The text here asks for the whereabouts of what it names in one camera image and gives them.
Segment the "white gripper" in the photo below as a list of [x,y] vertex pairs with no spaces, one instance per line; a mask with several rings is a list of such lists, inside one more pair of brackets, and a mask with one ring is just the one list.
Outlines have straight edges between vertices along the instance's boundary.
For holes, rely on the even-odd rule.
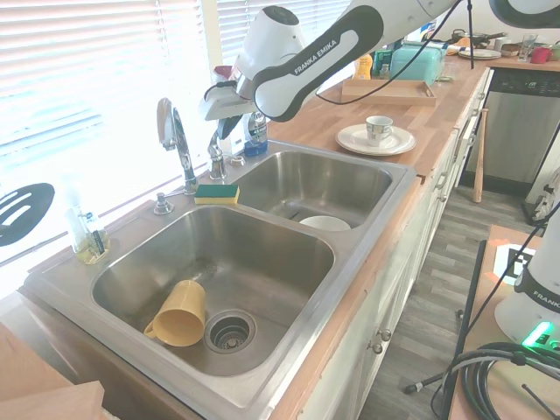
[[219,120],[216,133],[220,140],[231,134],[242,115],[254,111],[254,103],[240,97],[236,85],[234,80],[217,82],[203,94],[199,103],[199,114],[205,121]]

